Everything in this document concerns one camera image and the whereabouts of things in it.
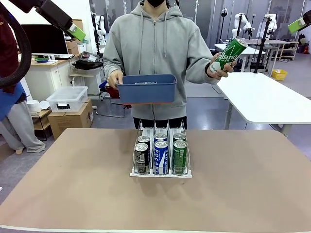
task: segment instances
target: hoodie zipper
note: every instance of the hoodie zipper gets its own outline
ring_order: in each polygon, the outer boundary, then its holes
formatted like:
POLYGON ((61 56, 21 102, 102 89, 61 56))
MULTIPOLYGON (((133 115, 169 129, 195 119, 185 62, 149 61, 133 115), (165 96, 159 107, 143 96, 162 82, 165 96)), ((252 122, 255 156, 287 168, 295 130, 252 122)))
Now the hoodie zipper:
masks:
POLYGON ((154 74, 156 74, 156 21, 154 20, 154 31, 155 31, 155 37, 154 37, 154 74))

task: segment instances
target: person in maroon shirt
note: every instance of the person in maroon shirt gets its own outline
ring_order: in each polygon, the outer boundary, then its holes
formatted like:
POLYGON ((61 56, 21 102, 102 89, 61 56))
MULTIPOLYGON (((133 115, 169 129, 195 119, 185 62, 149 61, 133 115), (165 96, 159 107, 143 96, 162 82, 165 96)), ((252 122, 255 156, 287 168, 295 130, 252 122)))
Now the person in maroon shirt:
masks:
MULTIPOLYGON (((0 15, 0 78, 13 74, 17 68, 17 43, 8 23, 0 15)), ((35 136, 26 94, 20 83, 0 89, 0 134, 17 154, 24 148, 27 152, 45 149, 45 144, 35 136)))

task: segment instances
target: person's left hand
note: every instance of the person's left hand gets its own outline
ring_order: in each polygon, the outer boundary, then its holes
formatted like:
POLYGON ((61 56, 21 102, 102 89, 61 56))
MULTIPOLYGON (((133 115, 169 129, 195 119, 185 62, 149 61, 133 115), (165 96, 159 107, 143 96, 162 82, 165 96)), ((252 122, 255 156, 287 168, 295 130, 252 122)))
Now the person's left hand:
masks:
POLYGON ((232 62, 231 64, 226 64, 224 70, 218 70, 216 73, 213 73, 210 70, 210 65, 216 61, 216 59, 220 56, 221 52, 217 53, 215 56, 213 56, 212 60, 209 63, 209 67, 207 68, 206 74, 212 78, 215 78, 217 80, 220 80, 222 77, 227 78, 228 72, 232 73, 234 71, 233 67, 237 64, 236 61, 232 62))

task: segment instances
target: yellow basket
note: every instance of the yellow basket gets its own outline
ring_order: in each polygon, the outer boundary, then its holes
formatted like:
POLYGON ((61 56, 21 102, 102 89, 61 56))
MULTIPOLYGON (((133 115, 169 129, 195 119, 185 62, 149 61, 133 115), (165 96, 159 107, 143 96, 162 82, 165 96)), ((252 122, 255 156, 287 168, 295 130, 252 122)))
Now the yellow basket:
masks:
POLYGON ((272 78, 275 80, 284 80, 288 72, 283 69, 274 69, 272 72, 272 78))

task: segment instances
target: black face mask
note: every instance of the black face mask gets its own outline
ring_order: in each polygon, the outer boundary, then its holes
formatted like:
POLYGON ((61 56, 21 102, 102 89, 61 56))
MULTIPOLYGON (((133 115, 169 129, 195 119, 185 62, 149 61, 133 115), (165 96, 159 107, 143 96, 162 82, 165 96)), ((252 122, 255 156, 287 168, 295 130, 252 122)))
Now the black face mask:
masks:
POLYGON ((148 2, 153 7, 158 7, 159 5, 161 5, 164 2, 164 0, 148 0, 148 2))

